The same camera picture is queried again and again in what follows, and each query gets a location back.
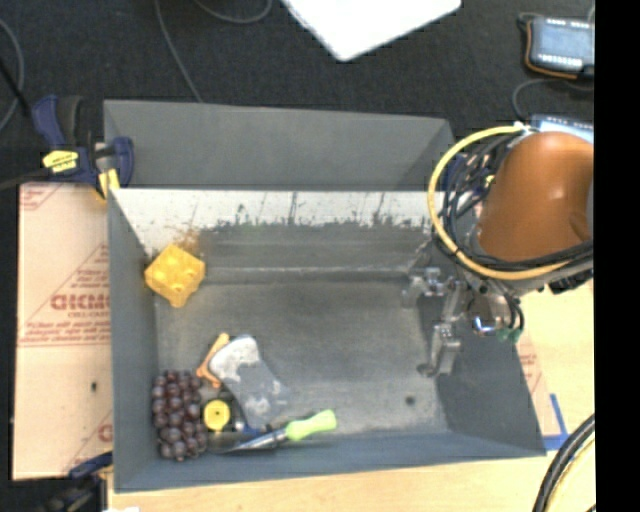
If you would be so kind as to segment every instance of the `green screwdriver handle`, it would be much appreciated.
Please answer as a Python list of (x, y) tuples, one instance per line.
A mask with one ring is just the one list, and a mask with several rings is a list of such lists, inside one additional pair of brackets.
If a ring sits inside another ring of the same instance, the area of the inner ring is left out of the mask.
[(338, 426), (336, 415), (331, 409), (326, 409), (306, 420), (295, 420), (285, 427), (287, 439), (300, 441), (311, 434), (334, 430)]

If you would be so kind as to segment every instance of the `blue clamp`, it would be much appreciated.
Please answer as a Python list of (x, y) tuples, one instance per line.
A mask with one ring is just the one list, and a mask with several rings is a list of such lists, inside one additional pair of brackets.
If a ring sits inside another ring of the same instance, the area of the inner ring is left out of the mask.
[(88, 183), (104, 194), (100, 177), (105, 171), (99, 169), (95, 161), (101, 157), (113, 157), (119, 185), (127, 186), (134, 169), (133, 142), (129, 137), (115, 137), (110, 145), (97, 151), (78, 144), (75, 131), (80, 102), (78, 96), (59, 99), (52, 94), (36, 102), (31, 109), (35, 129), (49, 146), (48, 157), (53, 161), (58, 158), (57, 164), (62, 160), (60, 165), (45, 163), (49, 171), (48, 178), (52, 181)]

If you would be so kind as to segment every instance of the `wooden table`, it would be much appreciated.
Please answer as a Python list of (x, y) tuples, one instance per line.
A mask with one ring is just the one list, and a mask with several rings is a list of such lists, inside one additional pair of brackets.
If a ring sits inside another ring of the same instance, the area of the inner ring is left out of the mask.
[[(594, 410), (593, 281), (554, 296), (523, 298), (527, 331), (568, 431)], [(585, 452), (559, 489), (554, 511), (585, 511), (595, 503), (595, 452)], [(115, 494), (109, 505), (141, 512), (531, 510), (555, 452), (371, 473)]]

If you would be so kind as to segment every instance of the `white paper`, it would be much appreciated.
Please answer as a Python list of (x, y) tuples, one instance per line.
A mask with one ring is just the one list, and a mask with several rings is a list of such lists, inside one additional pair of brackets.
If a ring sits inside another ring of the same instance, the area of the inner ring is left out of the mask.
[(457, 10), (461, 0), (282, 0), (340, 61), (348, 61)]

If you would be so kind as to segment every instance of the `yellow foam cube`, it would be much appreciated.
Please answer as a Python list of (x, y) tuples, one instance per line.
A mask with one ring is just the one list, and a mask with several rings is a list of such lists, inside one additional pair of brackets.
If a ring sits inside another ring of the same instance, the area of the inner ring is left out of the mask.
[(175, 308), (181, 308), (204, 279), (205, 264), (180, 247), (169, 244), (145, 269), (147, 286)]

